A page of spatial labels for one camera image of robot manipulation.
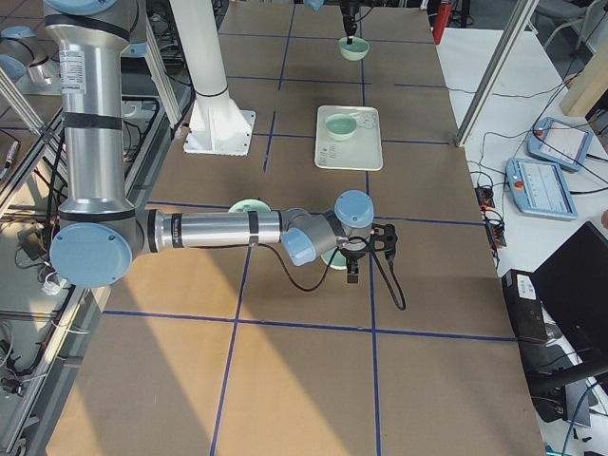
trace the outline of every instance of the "chair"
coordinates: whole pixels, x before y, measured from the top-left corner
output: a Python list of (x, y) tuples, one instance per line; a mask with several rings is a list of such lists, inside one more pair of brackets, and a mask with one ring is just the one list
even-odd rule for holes
[(605, 0), (594, 0), (588, 7), (578, 7), (567, 0), (541, 0), (534, 11), (537, 14), (534, 25), (538, 27), (539, 16), (544, 16), (552, 19), (554, 22), (560, 23), (556, 29), (553, 30), (553, 33), (551, 33), (549, 39), (544, 42), (542, 47), (547, 49), (560, 30), (582, 23), (577, 46), (575, 47), (575, 50), (579, 50), (580, 44), (582, 43), (583, 33), (585, 32), (587, 23), (589, 21), (590, 12), (593, 11), (594, 6), (597, 3), (604, 1)]

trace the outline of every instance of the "white pillar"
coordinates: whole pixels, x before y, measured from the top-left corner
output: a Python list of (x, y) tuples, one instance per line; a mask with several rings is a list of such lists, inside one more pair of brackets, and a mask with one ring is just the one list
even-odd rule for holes
[(230, 98), (211, 0), (171, 0), (171, 8), (197, 91), (184, 150), (247, 155), (256, 114)]

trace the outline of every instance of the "white cable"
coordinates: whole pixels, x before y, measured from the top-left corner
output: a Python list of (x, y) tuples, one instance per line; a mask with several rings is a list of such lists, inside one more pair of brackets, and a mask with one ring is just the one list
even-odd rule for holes
[(5, 328), (9, 329), (9, 334), (10, 334), (10, 336), (9, 336), (9, 338), (10, 338), (9, 352), (5, 355), (4, 359), (0, 363), (0, 368), (4, 368), (4, 366), (7, 364), (7, 361), (9, 361), (10, 353), (12, 352), (12, 343), (13, 343), (12, 324), (8, 320), (0, 320), (0, 323), (2, 323), (3, 325), (5, 325)]
[(50, 321), (50, 324), (53, 325), (55, 328), (57, 328), (58, 330), (61, 331), (65, 331), (66, 333), (72, 333), (72, 334), (91, 334), (91, 331), (86, 331), (86, 330), (80, 330), (80, 331), (75, 331), (75, 330), (71, 330), (65, 326), (60, 326), (57, 323), (55, 323), (54, 321)]
[(31, 382), (33, 380), (38, 380), (39, 378), (45, 378), (48, 374), (47, 373), (43, 373), (40, 375), (36, 375), (35, 377), (30, 377), (30, 378), (26, 378), (25, 380), (20, 380), (22, 384), (27, 383), (27, 382)]

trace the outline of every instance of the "electronic device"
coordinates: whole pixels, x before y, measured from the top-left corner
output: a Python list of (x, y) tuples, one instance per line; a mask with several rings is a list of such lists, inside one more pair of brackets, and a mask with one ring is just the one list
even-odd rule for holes
[[(608, 356), (608, 239), (590, 221), (532, 275), (542, 305), (585, 363)], [(580, 372), (586, 378), (588, 372)], [(602, 385), (608, 392), (608, 385)]]
[(591, 132), (580, 126), (545, 117), (528, 137), (528, 153), (555, 162), (567, 171), (579, 171), (592, 139)]
[(557, 163), (510, 159), (505, 172), (513, 200), (524, 214), (562, 220), (577, 218), (577, 209)]
[(513, 333), (519, 340), (544, 344), (547, 332), (541, 301), (536, 295), (530, 273), (511, 269), (503, 275), (503, 295)]

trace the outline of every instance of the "black band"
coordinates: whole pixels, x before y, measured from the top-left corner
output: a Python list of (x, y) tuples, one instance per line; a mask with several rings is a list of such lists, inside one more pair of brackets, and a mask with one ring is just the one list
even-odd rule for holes
[(153, 254), (156, 254), (159, 249), (156, 245), (156, 213), (157, 209), (151, 209), (148, 212), (148, 249)]
[(70, 14), (51, 14), (45, 18), (45, 26), (76, 26), (84, 29), (100, 30), (106, 33), (111, 33), (125, 41), (130, 41), (129, 30), (108, 24), (107, 22), (98, 19), (91, 19), (85, 16), (72, 16)]
[(346, 233), (344, 232), (344, 227), (342, 226), (342, 223), (340, 222), (340, 220), (338, 220), (338, 217), (335, 215), (335, 213), (333, 211), (328, 211), (328, 212), (324, 213), (323, 217), (330, 224), (330, 227), (332, 228), (332, 231), (333, 231), (333, 235), (337, 239), (348, 240)]
[(259, 243), (259, 218), (256, 211), (248, 211), (249, 218), (249, 245), (257, 245)]
[(48, 56), (45, 57), (44, 59), (42, 59), (40, 62), (37, 62), (35, 64), (31, 64), (29, 66), (29, 68), (34, 68), (34, 67), (38, 67), (39, 65), (45, 64), (46, 62), (48, 62)]
[(64, 113), (65, 128), (103, 128), (106, 130), (123, 130), (123, 119), (120, 117), (100, 116), (81, 112)]
[(205, 98), (218, 97), (219, 95), (222, 95), (222, 94), (226, 93), (227, 91), (228, 91), (228, 85), (221, 92), (214, 93), (213, 95), (205, 95), (204, 93), (200, 93), (195, 90), (195, 92), (197, 92), (197, 95), (200, 95), (201, 97), (205, 97)]
[(23, 47), (24, 47), (24, 48), (25, 48), (25, 49), (26, 49), (26, 50), (29, 52), (29, 55), (31, 55), (31, 60), (33, 60), (33, 59), (34, 59), (34, 57), (36, 57), (36, 56), (34, 55), (34, 51), (33, 51), (33, 50), (31, 50), (31, 47), (29, 47), (29, 46), (28, 46), (28, 45), (26, 45), (24, 42), (22, 42), (22, 41), (21, 41), (21, 39), (19, 39), (19, 38), (11, 38), (11, 37), (9, 37), (9, 36), (3, 36), (3, 37), (2, 37), (2, 39), (0, 39), (0, 41), (3, 41), (3, 40), (7, 40), (7, 41), (14, 41), (15, 43), (17, 43), (17, 44), (19, 44), (19, 45), (23, 46)]
[(59, 217), (66, 221), (87, 221), (90, 223), (98, 223), (101, 221), (120, 221), (134, 218), (135, 209), (130, 209), (124, 212), (111, 212), (107, 214), (79, 214), (77, 212), (64, 212), (60, 210)]
[(171, 244), (174, 249), (181, 249), (181, 214), (171, 214)]

